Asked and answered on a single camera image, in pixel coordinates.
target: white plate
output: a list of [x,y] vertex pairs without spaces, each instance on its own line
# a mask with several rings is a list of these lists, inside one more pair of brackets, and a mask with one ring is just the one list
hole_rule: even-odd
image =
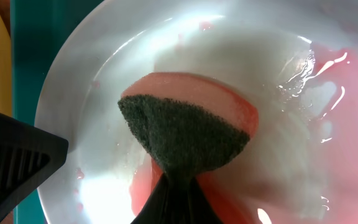
[[[323,144],[337,126],[324,119],[312,129],[310,121],[322,119],[328,107],[341,108],[344,87],[329,80],[301,87],[318,73],[310,43],[358,49],[356,6],[358,1],[103,2],[59,51],[37,108],[36,127],[70,142],[66,164],[39,187],[49,224],[133,220],[129,188],[150,157],[131,136],[117,101],[152,71],[215,78],[258,108],[256,137],[214,172],[244,213],[264,223],[263,211],[272,223],[358,221],[358,184],[350,184],[358,182],[358,168],[349,168],[358,167],[358,147],[327,153]],[[335,66],[353,55],[327,57],[332,68],[318,74],[337,73]],[[151,174],[144,181],[150,190]]]

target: pink liquid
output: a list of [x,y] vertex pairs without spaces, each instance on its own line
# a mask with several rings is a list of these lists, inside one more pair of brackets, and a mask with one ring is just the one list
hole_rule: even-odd
[[212,29],[214,25],[211,22],[203,21],[198,24],[198,28],[201,31]]
[[[332,123],[332,138],[319,146],[324,155],[321,165],[329,174],[327,190],[330,207],[329,223],[358,223],[358,54],[352,49],[337,52],[312,44],[318,72],[327,61],[346,55],[346,58],[329,67],[325,72],[306,83],[305,87],[321,85],[324,82],[336,84],[336,93],[318,119],[309,123],[315,133],[326,121]],[[312,141],[318,142],[318,136]]]
[[76,170],[77,180],[82,180],[85,178],[85,174],[81,171],[80,168]]
[[[333,82],[337,87],[323,112],[308,123],[311,132],[310,150],[318,150],[323,155],[322,159],[316,162],[329,177],[328,187],[324,192],[328,199],[322,200],[322,206],[327,210],[326,216],[322,221],[300,221],[293,215],[284,215],[279,211],[280,208],[268,209],[268,214],[273,223],[279,224],[358,223],[358,53],[353,49],[331,51],[315,43],[311,44],[311,49],[316,61],[310,77],[315,77],[307,80],[304,88],[317,87],[326,82]],[[334,63],[317,75],[328,62]],[[299,77],[294,79],[294,82],[301,80],[302,77]],[[325,122],[331,122],[333,128],[330,136],[321,143],[322,139],[318,133]],[[135,215],[140,212],[150,195],[149,191],[142,191],[144,187],[141,183],[147,182],[142,180],[147,176],[142,175],[142,169],[144,172],[150,172],[148,167],[140,167],[134,176],[131,196]],[[153,162],[152,189],[160,175],[160,169]],[[224,195],[208,174],[198,177],[198,180],[214,211],[224,223],[253,223],[247,209],[236,204],[228,195]]]

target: water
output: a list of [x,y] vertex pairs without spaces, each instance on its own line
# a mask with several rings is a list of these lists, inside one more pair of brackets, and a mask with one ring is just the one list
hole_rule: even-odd
[[[99,164],[81,167],[100,177],[82,183],[84,209],[98,197],[109,201],[103,211],[87,210],[92,220],[114,215],[129,223],[158,179],[116,104],[130,84],[156,71],[216,79],[258,108],[255,138],[208,177],[214,187],[206,194],[230,198],[237,220],[249,223],[265,212],[273,223],[356,223],[357,51],[214,16],[167,20],[112,54],[89,84],[78,131],[84,148],[78,160]],[[102,147],[85,150],[95,145]],[[100,158],[101,151],[110,156]]]

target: teal tray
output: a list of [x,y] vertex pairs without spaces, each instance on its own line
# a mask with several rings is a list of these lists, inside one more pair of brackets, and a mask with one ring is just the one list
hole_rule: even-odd
[[[38,98],[56,54],[102,0],[11,0],[13,117],[34,125]],[[35,190],[14,209],[15,224],[45,223]]]

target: pink residue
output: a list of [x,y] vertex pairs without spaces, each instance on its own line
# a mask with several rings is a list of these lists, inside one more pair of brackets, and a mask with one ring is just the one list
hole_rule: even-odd
[[81,168],[76,170],[77,180],[82,180],[85,178],[85,174],[81,171]]
[[93,88],[96,88],[96,89],[98,89],[98,88],[100,88],[100,82],[99,81],[94,81],[93,83],[92,83],[92,87]]
[[[315,64],[305,88],[321,86],[326,82],[336,85],[336,92],[321,114],[309,124],[310,150],[321,152],[318,165],[329,177],[324,193],[329,203],[326,223],[358,223],[358,53],[354,49],[332,51],[311,44]],[[321,139],[319,130],[331,122],[331,135]]]
[[175,52],[178,53],[183,48],[183,35],[178,34],[178,42],[175,44]]
[[[145,183],[148,183],[144,177],[148,177],[150,172],[150,167],[140,167],[135,173],[132,185],[130,187],[130,193],[132,198],[132,211],[134,215],[138,215],[142,210],[144,204],[146,203],[151,191],[146,190],[147,187],[144,186]],[[157,185],[157,182],[162,175],[161,169],[158,165],[152,161],[152,182],[151,190]],[[213,179],[209,174],[203,174],[197,177],[198,183],[203,190],[205,197],[208,202],[211,204],[216,215],[221,219],[223,223],[235,223],[235,224],[250,224],[252,223],[251,215],[247,211],[240,210],[230,196],[222,193],[214,183]]]
[[198,24],[198,28],[201,31],[212,29],[213,27],[214,27],[214,25],[209,21],[202,21]]
[[323,3],[320,4],[320,7],[323,10],[323,12],[329,16],[333,12],[333,5],[330,2],[323,1]]
[[77,203],[77,211],[78,212],[82,212],[82,210],[84,210],[84,205],[82,203]]
[[348,34],[357,33],[357,27],[350,22],[340,22],[339,26],[342,28],[344,32]]

